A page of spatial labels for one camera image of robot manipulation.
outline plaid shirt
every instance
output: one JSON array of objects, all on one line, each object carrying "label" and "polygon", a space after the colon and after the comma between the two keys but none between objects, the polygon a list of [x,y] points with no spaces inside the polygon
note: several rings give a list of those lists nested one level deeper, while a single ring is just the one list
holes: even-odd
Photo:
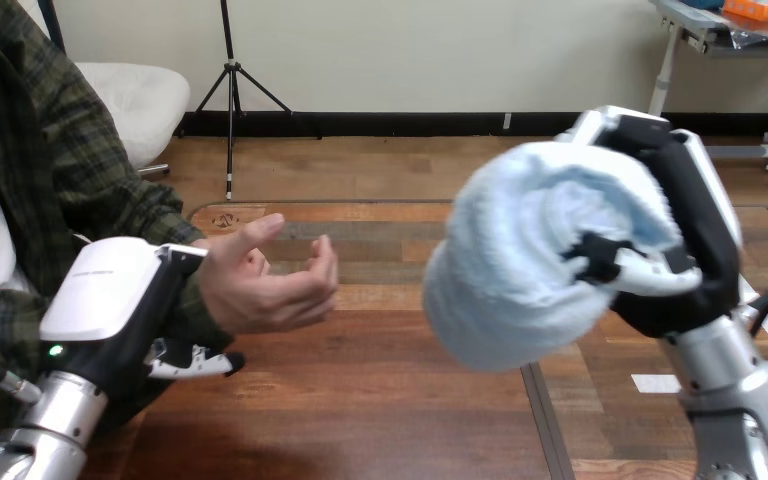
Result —
[{"label": "plaid shirt", "polygon": [[[40,320],[76,257],[73,233],[156,245],[203,237],[170,188],[139,178],[104,104],[15,0],[0,0],[0,204],[18,264],[39,292],[0,290],[0,365],[30,379]],[[224,348],[231,337],[208,315],[195,282],[164,334]],[[0,391],[0,429],[17,411]]]}]

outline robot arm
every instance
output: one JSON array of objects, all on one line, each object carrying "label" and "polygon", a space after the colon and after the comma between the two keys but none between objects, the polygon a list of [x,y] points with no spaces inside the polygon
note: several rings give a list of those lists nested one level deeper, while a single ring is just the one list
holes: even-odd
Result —
[{"label": "robot arm", "polygon": [[232,375],[242,354],[156,338],[206,251],[110,238],[85,246],[40,324],[39,387],[6,372],[0,387],[25,404],[0,434],[0,479],[74,480],[111,400],[146,378]]},{"label": "robot arm", "polygon": [[[768,361],[752,339],[768,314],[768,295],[740,304],[740,228],[701,140],[664,119],[616,107],[586,112],[557,140],[631,155],[660,183],[685,239],[682,248],[652,260],[669,273],[629,274],[624,284],[594,280],[620,292],[612,306],[620,317],[660,340],[694,429],[697,478],[768,479]],[[604,259],[591,257],[591,269],[611,270],[594,266],[599,262]],[[616,278],[627,268],[615,262]],[[652,293],[696,269],[701,278],[684,283],[683,291]],[[745,323],[753,321],[750,332]]]}]

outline baseboard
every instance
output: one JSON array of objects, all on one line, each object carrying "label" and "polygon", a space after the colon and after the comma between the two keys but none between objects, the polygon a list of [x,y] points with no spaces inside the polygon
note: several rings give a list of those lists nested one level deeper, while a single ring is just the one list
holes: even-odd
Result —
[{"label": "baseboard", "polygon": [[[571,127],[579,112],[513,113],[301,113],[246,112],[234,119],[238,137],[451,137],[552,136]],[[667,113],[676,128],[699,135],[760,137],[768,132],[768,113]],[[186,136],[226,137],[228,113],[188,112],[181,121]]]}]

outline rolled towel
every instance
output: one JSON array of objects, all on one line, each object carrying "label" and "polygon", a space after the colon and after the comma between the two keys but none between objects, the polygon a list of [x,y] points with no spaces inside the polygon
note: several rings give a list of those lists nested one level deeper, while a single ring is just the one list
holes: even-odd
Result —
[{"label": "rolled towel", "polygon": [[477,170],[425,272],[423,307],[449,353],[506,370],[590,331],[617,292],[576,281],[587,259],[564,259],[585,232],[644,253],[681,242],[660,186],[630,156],[537,142]]}]

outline wall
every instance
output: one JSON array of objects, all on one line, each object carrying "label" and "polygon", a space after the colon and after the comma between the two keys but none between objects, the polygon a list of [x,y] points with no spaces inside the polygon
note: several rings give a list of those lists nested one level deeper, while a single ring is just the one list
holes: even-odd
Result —
[{"label": "wall", "polygon": [[[235,56],[297,111],[645,110],[666,45],[645,0],[228,0]],[[194,110],[222,71],[218,0],[58,0],[70,56],[165,66]],[[575,20],[564,19],[569,14]],[[768,112],[768,61],[680,49],[666,111]],[[227,105],[227,83],[208,109]],[[249,110],[271,110],[246,85]]]}]

